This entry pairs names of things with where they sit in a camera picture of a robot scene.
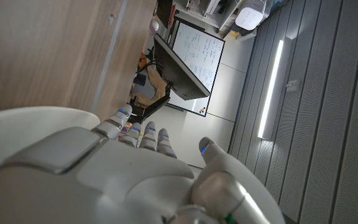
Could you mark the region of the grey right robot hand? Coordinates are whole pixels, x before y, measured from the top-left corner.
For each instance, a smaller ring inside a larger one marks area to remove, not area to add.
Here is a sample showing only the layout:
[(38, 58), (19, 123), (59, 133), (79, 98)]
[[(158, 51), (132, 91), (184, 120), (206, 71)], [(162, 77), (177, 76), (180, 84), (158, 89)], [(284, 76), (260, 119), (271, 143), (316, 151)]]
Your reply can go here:
[(210, 138), (195, 174), (165, 129), (121, 129), (126, 105), (100, 121), (87, 111), (0, 111), (0, 223), (283, 223), (277, 202)]

